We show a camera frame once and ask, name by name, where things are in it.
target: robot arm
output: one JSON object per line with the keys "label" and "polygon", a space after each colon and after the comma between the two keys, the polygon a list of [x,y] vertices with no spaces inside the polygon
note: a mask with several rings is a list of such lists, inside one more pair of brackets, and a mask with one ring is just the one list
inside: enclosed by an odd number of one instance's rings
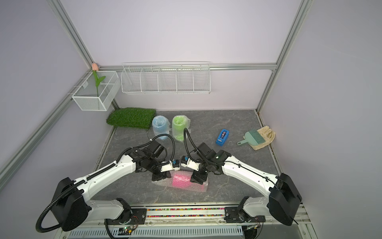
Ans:
{"label": "robot arm", "polygon": [[[169,171],[179,170],[181,165],[194,170],[191,182],[203,184],[209,172],[226,174],[243,181],[264,195],[261,198],[244,197],[238,208],[233,210],[238,215],[227,217],[226,221],[241,223],[251,221],[258,215],[270,214],[285,225],[292,224],[301,203],[301,196],[286,174],[276,176],[262,172],[241,162],[228,152],[220,150],[216,153],[205,143],[199,147],[193,144],[194,150],[181,160],[173,160],[173,151],[171,161],[165,163],[156,160],[164,150],[161,144],[153,140],[144,146],[126,149],[116,161],[85,177],[73,181],[65,178],[60,181],[52,202],[37,220],[36,230],[47,232],[61,227],[63,231],[70,231],[85,221],[105,218],[127,223],[134,215],[129,204],[123,199],[94,201],[91,198],[120,177],[138,172],[141,168],[152,172],[152,181],[157,181],[171,177]],[[59,224],[42,228],[42,221],[49,210]]]}
{"label": "robot arm", "polygon": [[209,172],[225,174],[248,184],[264,196],[244,197],[236,209],[238,215],[226,217],[226,220],[241,223],[256,216],[272,215],[279,222],[292,225],[302,198],[288,175],[282,173],[277,176],[263,172],[241,162],[228,152],[220,150],[216,153],[205,143],[184,156],[181,162],[182,166],[194,169],[191,182],[203,184]]}
{"label": "robot arm", "polygon": [[[141,168],[152,172],[152,181],[169,178],[171,175],[168,171],[180,169],[179,160],[162,163],[157,160],[164,147],[155,140],[144,146],[126,149],[116,161],[89,175],[73,181],[69,178],[61,180],[52,203],[40,215],[36,223],[36,230],[47,232],[61,227],[63,231],[70,231],[85,221],[106,218],[127,223],[134,215],[129,204],[123,199],[95,201],[91,198],[117,179],[132,172],[139,172]],[[52,211],[59,224],[43,228],[41,223],[49,210]]]}

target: gray marble floor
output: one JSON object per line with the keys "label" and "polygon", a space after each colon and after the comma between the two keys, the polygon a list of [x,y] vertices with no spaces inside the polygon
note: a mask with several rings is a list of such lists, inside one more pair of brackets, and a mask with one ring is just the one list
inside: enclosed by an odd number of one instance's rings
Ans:
{"label": "gray marble floor", "polygon": [[[253,110],[161,111],[157,114],[167,117],[170,122],[176,115],[186,115],[191,119],[191,137],[196,145],[205,142],[216,152],[220,149],[225,150],[246,164],[264,172],[277,174],[268,147],[255,151],[248,144],[236,145],[243,139],[245,132],[253,128],[260,128]],[[218,146],[215,142],[224,128],[229,130],[230,134],[225,144]],[[125,148],[146,143],[153,136],[152,128],[148,131],[136,128],[117,128],[101,167],[114,161]],[[159,142],[167,148],[168,160],[172,153],[171,140],[159,140]],[[174,158],[179,159],[185,154],[184,144],[176,141]],[[129,204],[239,202],[244,196],[261,196],[258,191],[233,177],[210,173],[208,180],[207,191],[198,193],[156,186],[151,182],[150,172],[132,173],[101,190],[93,197],[93,200],[113,200],[119,197],[125,199]]]}

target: black cable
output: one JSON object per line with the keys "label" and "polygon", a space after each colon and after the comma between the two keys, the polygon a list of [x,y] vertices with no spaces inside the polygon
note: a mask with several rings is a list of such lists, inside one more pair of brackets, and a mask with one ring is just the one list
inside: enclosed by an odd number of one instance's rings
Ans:
{"label": "black cable", "polygon": [[[108,167],[98,171],[98,172],[95,172],[91,175],[89,175],[86,180],[89,181],[90,179],[94,178],[95,176],[111,169],[112,167],[115,167],[116,165],[115,164],[111,164],[109,165]],[[57,196],[54,200],[52,200],[52,202],[45,208],[44,211],[42,211],[41,215],[39,216],[39,218],[37,219],[37,222],[36,222],[36,231],[37,232],[49,232],[49,231],[52,231],[52,230],[55,230],[57,228],[60,228],[61,226],[59,224],[55,225],[55,226],[51,226],[51,227],[48,227],[48,228],[43,228],[42,227],[42,221],[44,220],[45,216],[48,214],[48,212],[52,209],[52,207],[61,199],[63,199],[64,197],[68,196],[76,187],[80,186],[81,184],[85,183],[85,180],[81,180],[75,184],[73,184],[72,186],[70,186],[68,189],[66,189],[65,191],[63,191],[59,196]]]}
{"label": "black cable", "polygon": [[169,161],[169,162],[164,162],[164,163],[162,163],[162,164],[158,164],[157,167],[162,167],[162,166],[168,165],[169,163],[171,163],[171,161]]}
{"label": "black cable", "polygon": [[[224,163],[233,163],[233,164],[236,164],[236,165],[239,166],[239,167],[242,167],[243,169],[247,169],[246,167],[243,167],[241,164],[237,164],[237,163],[232,162],[232,161],[224,161]],[[252,173],[254,173],[254,174],[256,174],[256,175],[262,177],[262,178],[265,179],[265,180],[270,181],[271,183],[273,183],[273,185],[274,185],[274,186],[276,187],[276,189],[278,190],[276,184],[275,184],[272,180],[270,180],[268,177],[264,177],[263,175],[258,174],[258,173],[256,173],[256,172],[250,170],[250,169],[247,169],[247,170],[248,170],[249,172],[252,172]]]}
{"label": "black cable", "polygon": [[[160,136],[168,136],[170,137],[170,139],[172,140],[172,145],[173,145],[173,151],[172,151],[172,155],[171,155],[171,159],[170,159],[170,162],[172,161],[172,159],[174,158],[174,155],[175,155],[175,141],[174,139],[172,138],[171,135],[168,135],[168,134],[160,134],[160,135],[157,135],[155,136],[152,140],[160,137]],[[142,148],[142,147],[145,147],[147,145],[149,145],[151,143],[148,142],[144,145],[140,145],[138,146],[137,148]],[[125,149],[124,151],[122,151],[122,153],[120,153],[120,155],[118,156],[118,158],[116,159],[116,163],[118,164],[118,162],[120,161],[120,159],[122,158],[122,156],[128,151],[132,149],[132,147],[129,147],[127,149]],[[109,165],[108,167],[100,170],[100,171],[97,171],[91,175],[89,175],[86,180],[89,181],[90,179],[100,175],[101,173],[104,173],[106,172],[107,170],[117,166],[117,164],[111,164]],[[52,202],[45,208],[44,211],[42,211],[41,215],[39,216],[39,218],[37,219],[37,222],[36,222],[36,231],[37,232],[49,232],[49,231],[52,231],[52,230],[55,230],[55,229],[58,229],[60,228],[61,226],[59,224],[55,225],[55,226],[51,226],[51,227],[48,227],[48,228],[43,228],[42,227],[42,221],[44,220],[45,216],[48,214],[48,212],[52,209],[52,207],[61,199],[63,199],[64,197],[68,196],[76,187],[80,186],[81,184],[85,183],[85,180],[81,180],[75,184],[73,184],[72,186],[70,186],[68,189],[66,189],[64,192],[62,192],[59,196],[57,196],[54,200],[52,200]]]}
{"label": "black cable", "polygon": [[133,229],[131,230],[131,232],[133,232],[135,229],[137,229],[137,228],[138,228],[138,225],[139,225],[139,219],[138,219],[138,217],[137,217],[137,216],[132,216],[132,217],[134,217],[134,218],[137,219],[137,224],[136,224],[135,228],[133,228]]}
{"label": "black cable", "polygon": [[[203,162],[203,160],[195,160],[191,157],[190,155],[190,152],[188,151],[188,147],[187,147],[187,139],[186,139],[186,132],[188,132],[188,129],[187,128],[184,128],[183,130],[183,138],[185,140],[185,148],[186,148],[186,153],[187,153],[187,156],[194,162],[196,163],[201,163]],[[188,139],[190,140],[191,144],[193,144],[194,142],[192,141],[191,137],[188,137]]]}
{"label": "black cable", "polygon": [[163,158],[163,159],[161,159],[161,161],[165,161],[166,160],[166,158],[167,158],[167,149],[165,148],[165,157]]}
{"label": "black cable", "polygon": [[258,234],[256,235],[256,237],[254,238],[254,239],[256,239],[256,238],[258,238],[259,236],[260,236],[260,233],[262,232],[262,230],[263,230],[263,226],[264,226],[264,222],[261,224],[261,230],[259,231],[258,229],[257,229],[257,231],[258,231]]}
{"label": "black cable", "polygon": [[139,171],[135,171],[135,172],[147,172],[147,169],[145,171],[142,171],[142,168],[141,168]]}
{"label": "black cable", "polygon": [[111,238],[111,239],[116,239],[112,233],[110,232],[110,229],[109,229],[109,225],[107,224],[107,219],[105,219],[105,228],[106,228],[106,233],[108,234],[108,236]]}
{"label": "black cable", "polygon": [[188,139],[190,140],[192,146],[193,146],[194,149],[199,153],[200,157],[201,157],[204,161],[206,161],[206,162],[208,162],[208,163],[210,163],[210,164],[213,164],[213,165],[218,165],[218,163],[213,162],[213,161],[207,159],[207,158],[202,154],[202,152],[200,152],[199,148],[196,147],[196,145],[194,144],[193,140],[191,139],[190,133],[189,133],[189,131],[188,131],[187,128],[184,128],[184,130],[183,130],[183,136],[184,136],[184,138],[185,138],[185,142],[186,142],[186,134],[187,134],[187,137],[188,137]]}

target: white wire basket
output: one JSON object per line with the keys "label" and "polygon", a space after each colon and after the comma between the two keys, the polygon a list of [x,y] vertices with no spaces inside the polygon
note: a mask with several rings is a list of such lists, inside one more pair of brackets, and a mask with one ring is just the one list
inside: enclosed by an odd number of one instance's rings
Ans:
{"label": "white wire basket", "polygon": [[100,78],[105,79],[98,86],[93,73],[89,72],[86,80],[78,87],[72,98],[83,111],[107,111],[115,95],[121,87],[121,81],[115,71],[97,71]]}
{"label": "white wire basket", "polygon": [[126,94],[211,92],[208,62],[134,62],[122,65],[122,92]]}

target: green stem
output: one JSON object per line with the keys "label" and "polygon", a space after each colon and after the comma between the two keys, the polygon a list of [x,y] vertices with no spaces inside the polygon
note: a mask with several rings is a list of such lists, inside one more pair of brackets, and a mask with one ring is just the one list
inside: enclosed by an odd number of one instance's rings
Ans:
{"label": "green stem", "polygon": [[[94,76],[95,84],[97,84],[98,76],[97,76],[97,72],[95,70],[93,71],[93,76]],[[97,97],[99,97],[98,86],[96,86],[96,88],[97,88]]]}

